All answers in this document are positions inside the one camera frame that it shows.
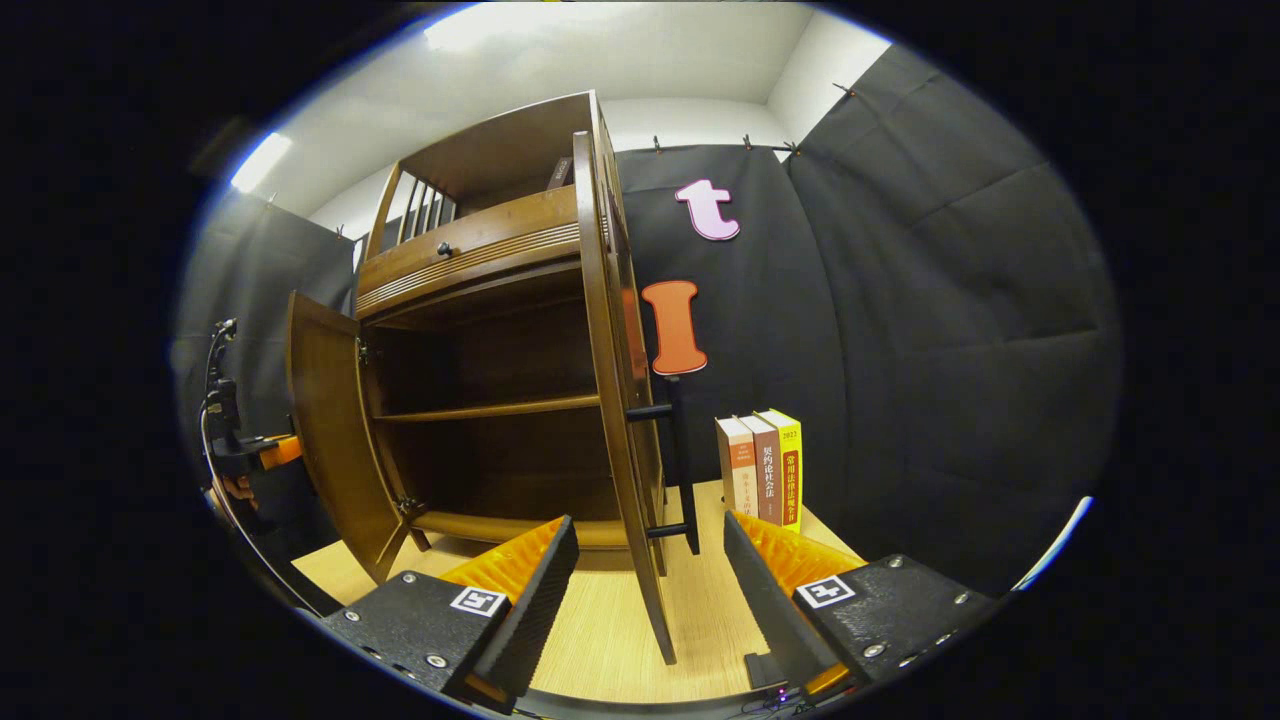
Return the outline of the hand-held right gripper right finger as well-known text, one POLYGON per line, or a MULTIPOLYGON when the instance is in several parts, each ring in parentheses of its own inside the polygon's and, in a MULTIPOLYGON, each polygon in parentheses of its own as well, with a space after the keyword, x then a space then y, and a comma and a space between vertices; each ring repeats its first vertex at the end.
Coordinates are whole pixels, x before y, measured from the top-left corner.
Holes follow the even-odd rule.
POLYGON ((771 655, 808 701, 892 682, 996 607, 905 555, 867 562, 736 511, 723 546, 771 655))

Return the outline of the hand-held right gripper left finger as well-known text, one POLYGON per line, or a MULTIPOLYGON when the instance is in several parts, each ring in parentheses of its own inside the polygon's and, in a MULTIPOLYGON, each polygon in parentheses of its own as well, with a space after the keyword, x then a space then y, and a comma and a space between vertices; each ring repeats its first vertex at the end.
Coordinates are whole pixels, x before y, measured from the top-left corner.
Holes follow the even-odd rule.
POLYGON ((576 527, 563 515, 439 577, 403 571, 320 623, 407 682, 509 714, 577 561, 576 527))

